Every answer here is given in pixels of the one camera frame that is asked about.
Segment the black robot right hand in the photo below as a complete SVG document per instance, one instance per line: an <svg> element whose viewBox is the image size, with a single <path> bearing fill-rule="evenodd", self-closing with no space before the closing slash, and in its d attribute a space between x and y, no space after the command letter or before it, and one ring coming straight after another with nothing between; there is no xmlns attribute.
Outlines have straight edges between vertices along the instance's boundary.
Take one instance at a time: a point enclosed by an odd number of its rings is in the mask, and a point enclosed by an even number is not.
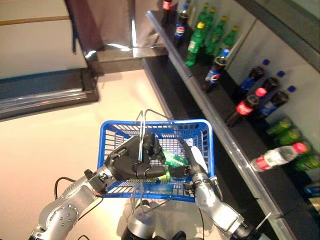
<svg viewBox="0 0 320 240"><path fill-rule="evenodd" d="M189 146L183 139L179 139L181 146L185 153L187 165L172 167L168 170L172 177L182 179L187 176L194 176L196 174L208 175L208 167L205 163L204 157L197 146Z"/></svg>

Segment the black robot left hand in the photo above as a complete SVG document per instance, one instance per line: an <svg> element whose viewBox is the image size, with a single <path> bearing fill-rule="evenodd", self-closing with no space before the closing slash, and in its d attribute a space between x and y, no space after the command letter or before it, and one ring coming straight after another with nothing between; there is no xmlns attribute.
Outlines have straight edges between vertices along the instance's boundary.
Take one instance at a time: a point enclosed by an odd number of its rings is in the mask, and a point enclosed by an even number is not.
<svg viewBox="0 0 320 240"><path fill-rule="evenodd" d="M140 137L131 137L121 144L104 161L104 165L117 181L129 179L152 179L166 173L162 165L151 165L151 160L159 160L162 164L166 158L158 138L152 132L146 133L142 141L140 153Z"/></svg>

